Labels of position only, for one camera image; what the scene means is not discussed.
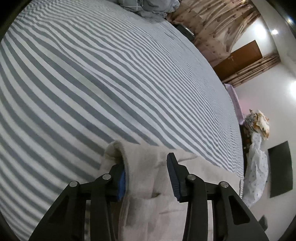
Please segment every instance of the mattress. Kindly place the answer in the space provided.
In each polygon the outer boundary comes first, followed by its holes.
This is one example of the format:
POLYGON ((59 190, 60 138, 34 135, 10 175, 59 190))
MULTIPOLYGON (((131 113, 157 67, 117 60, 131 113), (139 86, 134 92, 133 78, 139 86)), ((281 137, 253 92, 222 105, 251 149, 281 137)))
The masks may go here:
POLYGON ((243 178, 234 107, 165 20, 104 0, 33 0, 0 45, 0 211, 28 240, 117 139, 181 148, 243 178))

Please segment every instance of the striped bed sheet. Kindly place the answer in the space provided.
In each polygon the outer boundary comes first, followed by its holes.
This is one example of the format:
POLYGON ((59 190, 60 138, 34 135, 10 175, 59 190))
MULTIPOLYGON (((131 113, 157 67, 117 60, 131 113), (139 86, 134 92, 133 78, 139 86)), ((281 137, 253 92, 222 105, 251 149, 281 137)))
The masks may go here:
POLYGON ((0 211, 21 240, 70 181, 97 177, 116 139, 243 178, 231 99, 171 24, 105 0, 33 0, 0 44, 0 211))

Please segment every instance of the gray blanket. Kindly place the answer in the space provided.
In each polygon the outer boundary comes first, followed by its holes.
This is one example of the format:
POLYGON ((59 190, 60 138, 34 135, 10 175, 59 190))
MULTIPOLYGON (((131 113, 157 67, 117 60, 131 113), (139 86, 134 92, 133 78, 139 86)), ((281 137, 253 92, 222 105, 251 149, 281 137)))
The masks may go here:
POLYGON ((167 13, 174 12, 180 6, 178 0, 118 0, 118 3, 145 18, 165 18, 167 13))

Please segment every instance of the ceiling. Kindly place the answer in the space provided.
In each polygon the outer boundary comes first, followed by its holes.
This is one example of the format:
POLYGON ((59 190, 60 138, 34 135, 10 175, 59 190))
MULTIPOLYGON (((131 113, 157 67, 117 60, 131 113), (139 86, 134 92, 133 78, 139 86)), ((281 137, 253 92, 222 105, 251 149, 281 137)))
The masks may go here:
POLYGON ((282 63, 296 76, 296 39, 286 20, 265 0, 252 0, 261 13, 272 35, 282 63))

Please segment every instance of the television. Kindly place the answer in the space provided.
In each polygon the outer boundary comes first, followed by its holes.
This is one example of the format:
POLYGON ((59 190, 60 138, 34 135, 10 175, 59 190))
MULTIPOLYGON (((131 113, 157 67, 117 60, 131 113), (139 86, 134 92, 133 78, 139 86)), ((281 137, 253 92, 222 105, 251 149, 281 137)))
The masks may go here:
POLYGON ((286 20, 296 38, 296 1, 295 0, 267 0, 271 6, 286 20))
POLYGON ((293 189, 293 170, 288 142, 268 149, 271 175, 270 197, 293 189))

